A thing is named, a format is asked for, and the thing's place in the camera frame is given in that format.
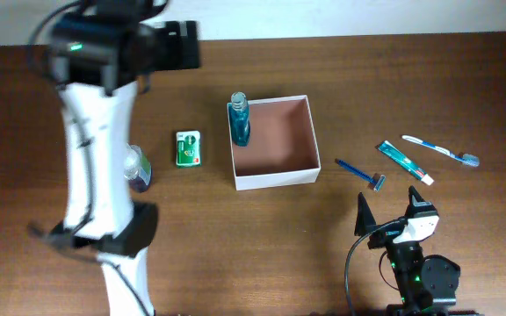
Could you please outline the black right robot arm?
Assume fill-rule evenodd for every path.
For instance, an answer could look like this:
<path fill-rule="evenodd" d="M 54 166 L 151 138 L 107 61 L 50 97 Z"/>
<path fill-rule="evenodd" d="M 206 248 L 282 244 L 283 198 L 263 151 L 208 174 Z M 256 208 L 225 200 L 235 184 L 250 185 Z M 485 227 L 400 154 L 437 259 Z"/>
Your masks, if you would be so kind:
<path fill-rule="evenodd" d="M 408 188 L 403 216 L 377 224 L 363 194 L 358 194 L 354 235 L 367 238 L 369 249 L 384 249 L 394 273 L 401 303 L 388 305 L 385 315 L 447 315 L 456 305 L 460 266 L 441 255 L 423 254 L 421 242 L 430 238 L 440 220 L 438 210 Z"/>

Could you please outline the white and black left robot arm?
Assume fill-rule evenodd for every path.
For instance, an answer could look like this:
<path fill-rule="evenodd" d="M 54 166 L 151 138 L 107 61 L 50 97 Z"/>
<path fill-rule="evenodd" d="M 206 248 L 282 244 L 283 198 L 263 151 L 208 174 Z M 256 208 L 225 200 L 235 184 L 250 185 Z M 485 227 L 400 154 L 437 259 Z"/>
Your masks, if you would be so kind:
<path fill-rule="evenodd" d="M 164 11 L 153 1 L 74 1 L 49 13 L 46 63 L 33 50 L 28 66 L 61 100 L 66 138 L 68 201 L 50 231 L 29 232 L 73 260 L 91 248 L 88 262 L 104 274 L 112 315 L 152 315 L 148 248 L 159 222 L 158 206 L 132 199 L 125 177 L 134 101 L 153 73 L 199 68 L 195 20 L 149 20 Z"/>

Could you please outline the blue mouthwash bottle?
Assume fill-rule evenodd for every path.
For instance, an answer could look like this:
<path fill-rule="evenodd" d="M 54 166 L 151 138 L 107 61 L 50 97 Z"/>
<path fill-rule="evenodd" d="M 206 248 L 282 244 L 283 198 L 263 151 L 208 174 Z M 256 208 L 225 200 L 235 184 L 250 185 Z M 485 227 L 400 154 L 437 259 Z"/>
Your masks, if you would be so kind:
<path fill-rule="evenodd" d="M 232 94 L 228 105 L 232 141 L 239 147 L 247 147 L 250 137 L 249 102 L 243 92 Z"/>

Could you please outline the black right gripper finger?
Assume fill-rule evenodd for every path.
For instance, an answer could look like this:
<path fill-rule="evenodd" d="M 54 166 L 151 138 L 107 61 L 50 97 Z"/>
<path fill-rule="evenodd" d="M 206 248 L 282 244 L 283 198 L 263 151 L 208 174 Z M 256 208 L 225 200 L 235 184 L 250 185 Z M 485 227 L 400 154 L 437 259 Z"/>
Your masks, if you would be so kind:
<path fill-rule="evenodd" d="M 434 215 L 434 205 L 427 202 L 414 186 L 408 188 L 409 204 L 405 211 L 407 218 L 429 217 Z"/>
<path fill-rule="evenodd" d="M 362 237 L 370 233 L 377 227 L 372 211 L 367 204 L 365 196 L 362 192 L 358 193 L 358 211 L 354 228 L 354 235 Z"/>

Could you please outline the clear purple soap bottle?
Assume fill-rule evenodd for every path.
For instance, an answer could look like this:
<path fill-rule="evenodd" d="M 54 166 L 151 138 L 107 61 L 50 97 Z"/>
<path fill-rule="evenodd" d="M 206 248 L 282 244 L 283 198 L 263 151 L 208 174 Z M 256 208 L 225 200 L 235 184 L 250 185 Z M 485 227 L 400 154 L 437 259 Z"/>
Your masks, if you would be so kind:
<path fill-rule="evenodd" d="M 129 187 L 143 193 L 149 189 L 153 170 L 148 158 L 135 145 L 126 144 L 126 159 L 124 162 L 124 177 Z"/>

